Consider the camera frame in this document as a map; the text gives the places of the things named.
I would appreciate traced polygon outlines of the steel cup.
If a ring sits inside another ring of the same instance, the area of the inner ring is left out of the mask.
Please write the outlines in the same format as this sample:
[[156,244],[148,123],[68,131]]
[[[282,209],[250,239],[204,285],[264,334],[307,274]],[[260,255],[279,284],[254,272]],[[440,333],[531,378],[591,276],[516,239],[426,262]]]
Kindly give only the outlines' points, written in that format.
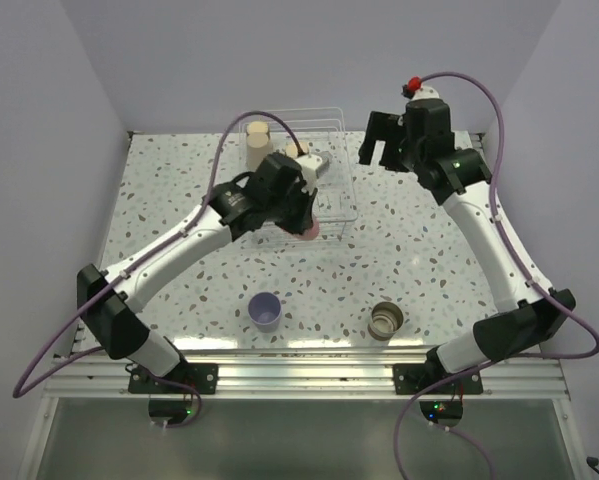
[[402,310],[392,302],[383,301],[373,307],[368,320],[368,331],[376,340],[388,341],[403,323]]
[[300,156],[306,155],[309,153],[309,146],[300,141],[299,143],[295,143],[294,141],[288,142],[284,147],[284,153],[292,158],[297,159]]
[[246,135],[250,136],[270,136],[269,125],[264,121],[252,121],[246,125]]

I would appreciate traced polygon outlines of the beige plastic cup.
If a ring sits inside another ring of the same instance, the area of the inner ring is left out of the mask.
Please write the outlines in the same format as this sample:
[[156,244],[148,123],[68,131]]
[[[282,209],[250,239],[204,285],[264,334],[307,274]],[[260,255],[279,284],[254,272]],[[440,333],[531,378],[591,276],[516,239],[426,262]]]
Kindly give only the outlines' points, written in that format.
[[272,152],[273,143],[267,133],[251,133],[246,136],[246,165],[250,171],[255,171]]

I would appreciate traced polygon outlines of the coral red plastic cup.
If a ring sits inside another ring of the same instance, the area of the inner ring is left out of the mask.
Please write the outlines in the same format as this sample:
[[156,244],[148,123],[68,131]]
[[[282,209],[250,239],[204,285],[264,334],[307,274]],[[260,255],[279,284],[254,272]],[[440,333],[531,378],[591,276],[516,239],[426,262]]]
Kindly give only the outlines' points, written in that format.
[[312,226],[305,230],[301,235],[298,236],[299,239],[303,241],[312,241],[316,239],[320,232],[320,224],[317,218],[312,218]]

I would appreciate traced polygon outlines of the lilac plastic cup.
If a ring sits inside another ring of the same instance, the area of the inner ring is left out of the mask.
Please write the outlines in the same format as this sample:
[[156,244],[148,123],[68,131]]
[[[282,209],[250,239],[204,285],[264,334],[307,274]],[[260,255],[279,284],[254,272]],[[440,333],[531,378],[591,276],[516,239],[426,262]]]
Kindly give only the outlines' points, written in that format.
[[250,299],[247,311],[256,328],[262,332],[270,333],[278,328],[282,305],[275,294],[260,292]]

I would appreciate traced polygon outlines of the small clear glass cup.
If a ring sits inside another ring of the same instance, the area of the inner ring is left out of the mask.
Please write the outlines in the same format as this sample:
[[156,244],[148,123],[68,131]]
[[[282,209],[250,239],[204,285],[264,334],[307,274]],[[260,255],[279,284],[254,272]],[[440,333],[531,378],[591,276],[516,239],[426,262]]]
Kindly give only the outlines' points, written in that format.
[[331,163],[332,163],[332,159],[333,159],[332,154],[329,153],[329,152],[321,152],[319,154],[319,157],[321,158],[320,169],[321,170],[328,170],[330,168]]

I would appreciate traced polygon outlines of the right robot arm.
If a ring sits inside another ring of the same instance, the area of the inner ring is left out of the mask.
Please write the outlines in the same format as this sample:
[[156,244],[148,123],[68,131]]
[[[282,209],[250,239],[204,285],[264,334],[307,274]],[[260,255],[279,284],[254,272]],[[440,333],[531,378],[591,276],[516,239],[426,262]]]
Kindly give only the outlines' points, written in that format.
[[424,379],[430,389],[447,392],[460,372],[487,361],[499,362],[551,339],[566,320],[562,307],[576,302],[570,290],[556,290],[538,269],[524,276],[501,240],[496,226],[504,213],[490,207],[492,174],[481,154],[455,144],[449,106],[440,99],[409,102],[402,115],[373,111],[359,149],[359,162],[370,164],[377,142],[384,150],[380,166],[412,172],[459,227],[485,274],[497,309],[493,317],[427,354]]

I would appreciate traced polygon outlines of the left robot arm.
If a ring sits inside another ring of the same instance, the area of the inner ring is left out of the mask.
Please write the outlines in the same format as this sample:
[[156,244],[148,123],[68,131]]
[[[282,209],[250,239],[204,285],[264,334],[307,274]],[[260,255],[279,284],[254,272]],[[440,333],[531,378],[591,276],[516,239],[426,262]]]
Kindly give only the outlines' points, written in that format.
[[104,270],[83,268],[79,318],[110,358],[148,370],[164,392],[180,390],[187,379],[182,354],[139,313],[194,263],[266,223],[292,235],[311,230],[323,165],[315,154],[293,159],[273,152],[255,171],[212,187],[188,216],[142,250]]

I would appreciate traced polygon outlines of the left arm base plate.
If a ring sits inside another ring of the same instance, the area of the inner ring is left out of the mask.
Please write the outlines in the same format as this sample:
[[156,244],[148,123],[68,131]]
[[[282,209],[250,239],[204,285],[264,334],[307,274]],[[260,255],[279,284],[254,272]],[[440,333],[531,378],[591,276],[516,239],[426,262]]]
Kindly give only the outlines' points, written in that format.
[[202,395],[216,392],[219,366],[215,363],[181,363],[165,377],[153,376],[147,369],[127,364],[131,394],[189,394],[192,389]]

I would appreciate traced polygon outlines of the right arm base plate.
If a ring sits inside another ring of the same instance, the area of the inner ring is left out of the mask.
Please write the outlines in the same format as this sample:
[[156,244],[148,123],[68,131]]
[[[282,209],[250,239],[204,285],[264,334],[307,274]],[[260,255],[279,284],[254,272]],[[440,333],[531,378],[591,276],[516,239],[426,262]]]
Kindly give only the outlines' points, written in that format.
[[[446,378],[445,374],[430,373],[423,363],[397,363],[392,366],[392,378],[397,395],[414,395]],[[432,390],[432,394],[480,395],[484,392],[481,376],[476,373]]]

